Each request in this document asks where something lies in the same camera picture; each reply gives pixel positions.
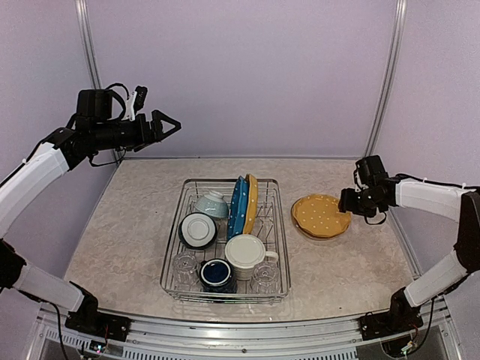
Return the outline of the left clear glass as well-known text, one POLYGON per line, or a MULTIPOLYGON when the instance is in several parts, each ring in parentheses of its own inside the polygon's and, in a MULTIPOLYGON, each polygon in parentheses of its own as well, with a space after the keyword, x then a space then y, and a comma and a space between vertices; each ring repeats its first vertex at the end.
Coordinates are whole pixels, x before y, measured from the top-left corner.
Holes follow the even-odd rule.
POLYGON ((173 277, 177 290, 188 291, 198 283, 198 260, 195 253, 184 251, 173 257, 173 277))

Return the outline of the yellow polka dot plate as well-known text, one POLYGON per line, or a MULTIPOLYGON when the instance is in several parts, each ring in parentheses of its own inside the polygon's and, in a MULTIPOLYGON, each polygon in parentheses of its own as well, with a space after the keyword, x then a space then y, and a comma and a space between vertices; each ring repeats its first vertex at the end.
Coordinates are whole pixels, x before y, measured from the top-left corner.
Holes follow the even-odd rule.
POLYGON ((247 199, 247 211, 245 215, 245 223, 243 228, 244 234, 251 234, 254 228, 255 219, 257 215, 257 203, 258 203, 258 181, 257 178, 248 173, 248 199, 247 199))
POLYGON ((298 199, 291 208, 294 222, 315 236, 333 236, 351 224, 351 214, 338 210, 339 199, 313 193, 298 199))

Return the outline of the blue polka dot plate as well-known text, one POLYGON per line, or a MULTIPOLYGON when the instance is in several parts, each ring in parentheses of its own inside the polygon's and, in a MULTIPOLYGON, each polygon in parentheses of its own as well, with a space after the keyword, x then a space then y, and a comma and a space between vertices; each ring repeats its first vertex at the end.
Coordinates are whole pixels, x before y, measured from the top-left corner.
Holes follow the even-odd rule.
POLYGON ((232 199, 230 202, 229 218, 227 223, 226 239, 229 241, 234 236, 243 232, 245 215, 248 208, 248 183, 243 176, 235 182, 232 199))

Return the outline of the right clear glass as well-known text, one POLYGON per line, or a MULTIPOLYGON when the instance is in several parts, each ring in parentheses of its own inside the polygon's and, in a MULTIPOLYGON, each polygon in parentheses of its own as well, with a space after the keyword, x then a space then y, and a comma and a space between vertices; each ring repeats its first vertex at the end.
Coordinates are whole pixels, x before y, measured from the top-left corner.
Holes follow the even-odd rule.
POLYGON ((255 294, 277 294, 280 279, 280 270, 274 262, 261 262, 253 268, 250 288, 255 294))

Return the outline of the bird pattern ceramic plate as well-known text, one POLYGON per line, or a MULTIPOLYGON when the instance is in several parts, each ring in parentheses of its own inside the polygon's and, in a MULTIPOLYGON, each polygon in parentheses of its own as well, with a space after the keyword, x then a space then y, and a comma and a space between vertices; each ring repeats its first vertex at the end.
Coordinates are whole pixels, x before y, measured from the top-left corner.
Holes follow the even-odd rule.
POLYGON ((295 224, 295 229, 301 233, 303 236, 306 236, 307 238, 309 239, 312 239, 312 240, 315 240, 315 241, 329 241, 329 240, 333 240, 335 238, 337 238, 338 236, 340 235, 343 235, 348 229, 349 227, 347 227, 345 230, 343 231, 340 231, 339 233, 335 233, 334 235, 332 236, 318 236, 318 235, 312 235, 310 234, 309 232, 303 230, 298 223, 294 222, 295 224))

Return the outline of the left corner aluminium post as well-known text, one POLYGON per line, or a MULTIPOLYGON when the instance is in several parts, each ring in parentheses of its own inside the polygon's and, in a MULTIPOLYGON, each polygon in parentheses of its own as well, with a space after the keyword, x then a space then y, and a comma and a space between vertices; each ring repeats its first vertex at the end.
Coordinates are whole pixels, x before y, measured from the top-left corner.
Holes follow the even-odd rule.
POLYGON ((74 4, 91 87, 93 89, 101 89, 101 77, 98 71, 92 29, 89 21, 88 2, 86 0, 75 0, 74 4))

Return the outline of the light striped rice bowl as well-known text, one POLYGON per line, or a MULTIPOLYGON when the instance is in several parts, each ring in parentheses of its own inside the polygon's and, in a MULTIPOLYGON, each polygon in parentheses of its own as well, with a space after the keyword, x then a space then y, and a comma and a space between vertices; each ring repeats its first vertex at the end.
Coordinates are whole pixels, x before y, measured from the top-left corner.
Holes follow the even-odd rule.
POLYGON ((216 190, 210 190, 202 195, 194 204, 194 208, 211 218, 226 219, 230 213, 224 195, 216 190))

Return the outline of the dark blue white bowl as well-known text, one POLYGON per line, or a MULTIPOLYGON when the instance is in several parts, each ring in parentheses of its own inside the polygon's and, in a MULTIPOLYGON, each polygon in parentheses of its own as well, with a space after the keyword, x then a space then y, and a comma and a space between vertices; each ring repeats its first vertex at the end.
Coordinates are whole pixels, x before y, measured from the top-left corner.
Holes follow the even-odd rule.
POLYGON ((194 212, 184 217, 178 226, 180 242, 192 250, 204 250, 211 246, 218 236, 214 220, 207 214, 194 212))

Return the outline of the back wall aluminium rail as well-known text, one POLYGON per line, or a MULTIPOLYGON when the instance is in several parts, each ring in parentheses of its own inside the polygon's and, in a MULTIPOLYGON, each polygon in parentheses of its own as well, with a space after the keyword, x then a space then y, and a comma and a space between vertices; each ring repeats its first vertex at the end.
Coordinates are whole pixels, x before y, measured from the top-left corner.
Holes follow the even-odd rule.
POLYGON ((125 156, 125 161, 135 160, 199 160, 199 159, 275 159, 275 160, 322 160, 322 161, 357 161, 356 156, 282 156, 282 155, 224 155, 224 156, 164 156, 164 157, 140 157, 133 155, 125 156))

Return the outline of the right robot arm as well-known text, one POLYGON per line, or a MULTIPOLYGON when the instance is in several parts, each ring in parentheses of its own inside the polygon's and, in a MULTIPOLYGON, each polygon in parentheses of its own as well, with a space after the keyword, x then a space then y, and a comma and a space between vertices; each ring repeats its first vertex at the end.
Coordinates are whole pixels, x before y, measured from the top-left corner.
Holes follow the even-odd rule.
POLYGON ((339 210, 359 215, 365 221, 392 212, 411 210, 420 218, 421 244, 435 246, 436 264, 391 296, 389 309, 369 313, 358 320, 365 340, 420 328, 423 304, 455 290, 479 271, 479 187, 389 175, 378 155, 357 160, 354 188, 344 188, 339 210))

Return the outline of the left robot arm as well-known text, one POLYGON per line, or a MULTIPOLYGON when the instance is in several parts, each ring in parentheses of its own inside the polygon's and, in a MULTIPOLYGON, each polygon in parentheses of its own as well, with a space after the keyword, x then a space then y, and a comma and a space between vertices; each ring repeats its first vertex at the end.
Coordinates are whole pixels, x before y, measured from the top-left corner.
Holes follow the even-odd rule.
MULTIPOLYGON (((112 85, 78 94, 76 112, 64 127, 39 141, 32 153, 1 182, 1 235, 50 184, 99 152, 138 152, 181 129, 159 110, 142 113, 147 88, 121 97, 112 85)), ((15 289, 40 302, 74 314, 76 322, 95 334, 105 326, 98 301, 80 286, 32 265, 6 241, 1 242, 1 288, 15 289)))

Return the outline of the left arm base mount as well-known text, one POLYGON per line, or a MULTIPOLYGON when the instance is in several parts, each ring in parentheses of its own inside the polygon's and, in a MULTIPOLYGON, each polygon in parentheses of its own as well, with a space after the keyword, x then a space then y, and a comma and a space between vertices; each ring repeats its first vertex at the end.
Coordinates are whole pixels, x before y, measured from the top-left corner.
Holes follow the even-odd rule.
POLYGON ((93 335, 104 340, 125 342, 131 327, 131 319, 98 310, 69 312, 65 321, 68 329, 93 335))

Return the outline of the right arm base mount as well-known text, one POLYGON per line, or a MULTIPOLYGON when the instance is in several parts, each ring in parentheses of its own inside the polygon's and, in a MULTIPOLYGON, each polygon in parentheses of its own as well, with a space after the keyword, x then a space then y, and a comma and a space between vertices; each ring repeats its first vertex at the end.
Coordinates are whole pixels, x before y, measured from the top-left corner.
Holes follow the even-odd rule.
POLYGON ((363 341, 384 338, 421 328, 422 317, 414 312, 406 316, 397 316, 390 311, 366 313, 358 318, 358 325, 363 341))

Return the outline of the right corner aluminium post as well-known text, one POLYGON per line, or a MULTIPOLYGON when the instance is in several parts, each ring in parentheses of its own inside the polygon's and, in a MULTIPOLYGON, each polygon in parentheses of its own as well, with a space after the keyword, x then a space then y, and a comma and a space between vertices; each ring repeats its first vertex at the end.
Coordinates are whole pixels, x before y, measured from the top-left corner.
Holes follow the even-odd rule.
POLYGON ((380 132, 386 117, 386 110, 389 104, 389 98, 395 81, 395 73, 398 65, 398 58, 401 52, 404 26, 407 17, 407 0, 397 0, 394 12, 394 22, 391 34, 391 42, 388 49, 385 72, 382 78, 382 85, 377 101, 373 124, 370 129, 363 156, 371 156, 377 147, 380 138, 380 132))

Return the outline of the clear glass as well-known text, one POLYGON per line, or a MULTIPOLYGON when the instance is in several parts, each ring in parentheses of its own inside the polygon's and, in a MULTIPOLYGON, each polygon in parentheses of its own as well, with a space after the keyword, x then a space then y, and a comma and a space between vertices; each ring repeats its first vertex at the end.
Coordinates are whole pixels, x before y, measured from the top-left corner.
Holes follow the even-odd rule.
POLYGON ((280 279, 280 270, 274 262, 261 262, 253 268, 250 288, 255 294, 277 294, 280 279))
POLYGON ((177 290, 188 291, 198 283, 198 260, 195 253, 184 251, 173 257, 173 277, 177 290))

